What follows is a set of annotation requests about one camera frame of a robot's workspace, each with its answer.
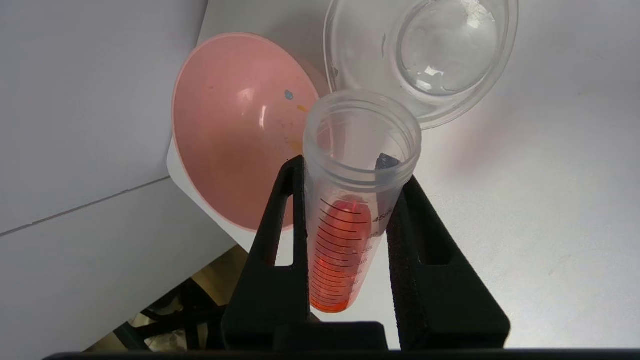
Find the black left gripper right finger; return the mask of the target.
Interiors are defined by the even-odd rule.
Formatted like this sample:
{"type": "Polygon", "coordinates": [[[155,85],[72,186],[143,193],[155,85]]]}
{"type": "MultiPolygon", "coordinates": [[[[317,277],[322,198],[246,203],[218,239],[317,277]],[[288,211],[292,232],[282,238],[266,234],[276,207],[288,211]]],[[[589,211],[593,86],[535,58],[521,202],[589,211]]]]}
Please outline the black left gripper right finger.
{"type": "Polygon", "coordinates": [[[510,320],[415,177],[402,187],[386,235],[403,351],[505,346],[510,320]]]}

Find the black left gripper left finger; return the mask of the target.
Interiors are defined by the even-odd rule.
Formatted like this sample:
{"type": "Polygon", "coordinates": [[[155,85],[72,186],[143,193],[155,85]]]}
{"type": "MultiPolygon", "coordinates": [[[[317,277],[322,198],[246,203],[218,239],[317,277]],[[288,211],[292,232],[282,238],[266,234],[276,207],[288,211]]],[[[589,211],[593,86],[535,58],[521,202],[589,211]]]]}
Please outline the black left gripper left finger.
{"type": "Polygon", "coordinates": [[[221,332],[229,351],[270,350],[282,329],[310,319],[304,158],[279,170],[246,264],[224,312],[221,332]],[[287,202],[293,200],[294,239],[291,265],[277,266],[287,202]]]}

